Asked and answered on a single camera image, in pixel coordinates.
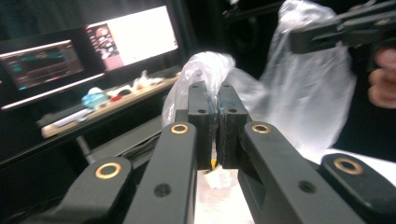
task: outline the black metal bracket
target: black metal bracket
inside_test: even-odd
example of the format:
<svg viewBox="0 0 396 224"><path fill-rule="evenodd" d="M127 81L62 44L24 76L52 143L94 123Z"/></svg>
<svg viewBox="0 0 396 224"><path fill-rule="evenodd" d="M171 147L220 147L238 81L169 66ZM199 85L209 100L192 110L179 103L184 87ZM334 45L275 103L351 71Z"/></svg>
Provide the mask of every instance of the black metal bracket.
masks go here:
<svg viewBox="0 0 396 224"><path fill-rule="evenodd" d="M371 64L381 47L396 46L396 1L360 7L320 24L313 23L290 31L290 50L296 54L334 48L338 42L348 47L371 45Z"/></svg>
<svg viewBox="0 0 396 224"><path fill-rule="evenodd" d="M190 91L200 85L193 84ZM197 101L192 96L197 95L191 95L190 104ZM200 94L202 104L178 111L177 119L190 121L191 112L207 106L206 97ZM239 169L238 180L256 223L395 220L395 188L362 161L331 155L317 172L276 127L251 121L232 86L224 83L218 100L218 164ZM25 223L193 223L197 167L200 159L210 162L208 146L198 148L199 133L208 132L211 122L202 118L207 114L213 116L197 115L196 127L177 121L163 128L135 194L135 185L125 184L131 164L108 158L91 164L57 208Z"/></svg>

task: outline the white plastic bag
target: white plastic bag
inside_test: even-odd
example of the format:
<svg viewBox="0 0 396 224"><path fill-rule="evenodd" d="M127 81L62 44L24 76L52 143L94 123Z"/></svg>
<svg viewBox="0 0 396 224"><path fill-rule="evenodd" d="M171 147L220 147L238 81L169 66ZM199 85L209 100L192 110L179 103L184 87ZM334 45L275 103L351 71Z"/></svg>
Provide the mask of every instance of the white plastic bag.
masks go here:
<svg viewBox="0 0 396 224"><path fill-rule="evenodd" d="M334 16L331 9L309 1L285 1L261 77L268 95L255 114L275 125L303 154L330 147L336 140L347 119L356 78L346 47L293 54L289 31Z"/></svg>
<svg viewBox="0 0 396 224"><path fill-rule="evenodd" d="M189 86L192 83L205 82L212 107L216 109L220 85L234 66L234 59L227 54L202 52L193 55L184 65L180 78L166 97L163 105L163 127L175 121L178 109L187 109Z"/></svg>

